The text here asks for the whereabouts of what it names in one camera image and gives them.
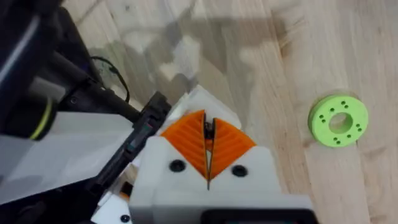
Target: white panel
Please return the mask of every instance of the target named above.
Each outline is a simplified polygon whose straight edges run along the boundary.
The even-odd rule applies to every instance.
[[[182,172],[174,173],[169,164],[180,159],[186,163]],[[207,182],[163,137],[151,137],[142,152],[141,166],[130,199],[131,213],[137,223],[152,220],[152,205],[157,189],[207,191]]]
[[[122,215],[130,216],[129,207],[125,200],[112,194],[106,203],[92,216],[91,221],[96,224],[125,224]]]
[[[0,204],[97,175],[131,126],[116,114],[58,112],[41,141],[0,136]]]
[[[245,177],[232,174],[232,167],[242,165]],[[281,192],[274,158],[266,147],[254,146],[210,182],[211,191]]]
[[[306,195],[284,195],[270,192],[251,192],[241,189],[232,192],[182,192],[160,190],[156,193],[152,210],[156,224],[199,224],[201,214],[212,208],[307,208],[312,209]]]

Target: green ring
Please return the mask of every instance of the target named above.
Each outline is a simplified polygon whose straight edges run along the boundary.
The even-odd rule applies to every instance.
[[[336,128],[329,123],[334,115],[345,113],[346,118]],[[314,138],[331,147],[343,147],[357,141],[368,126],[368,111],[358,99],[348,95],[330,95],[319,101],[310,111],[308,127]]]

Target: yellow ring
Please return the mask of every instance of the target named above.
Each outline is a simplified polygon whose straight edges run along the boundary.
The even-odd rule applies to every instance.
[[[31,140],[35,140],[37,138],[37,136],[39,136],[40,133],[43,131],[45,124],[49,120],[51,109],[52,109],[52,102],[51,102],[51,99],[49,97],[47,97],[47,104],[45,105],[42,119],[40,120],[40,123],[37,126],[36,130],[29,137]]]

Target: wire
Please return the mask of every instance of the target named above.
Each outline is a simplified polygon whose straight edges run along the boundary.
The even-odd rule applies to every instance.
[[[109,71],[111,71],[112,73],[114,73],[118,76],[123,87],[126,89],[126,99],[124,101],[126,101],[128,103],[130,101],[130,91],[129,91],[129,88],[127,87],[127,84],[124,81],[122,75],[120,74],[119,70],[116,68],[116,66],[114,66],[108,59],[103,58],[101,56],[91,56],[91,59],[92,60],[100,60],[102,62],[107,63],[110,66]]]

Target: black bar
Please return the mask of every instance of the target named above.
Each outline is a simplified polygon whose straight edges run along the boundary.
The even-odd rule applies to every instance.
[[[49,81],[67,90],[67,95],[60,103],[60,110],[120,114],[133,123],[140,118],[141,113],[138,110],[112,90],[94,81],[62,55],[54,53],[47,67],[53,76]]]

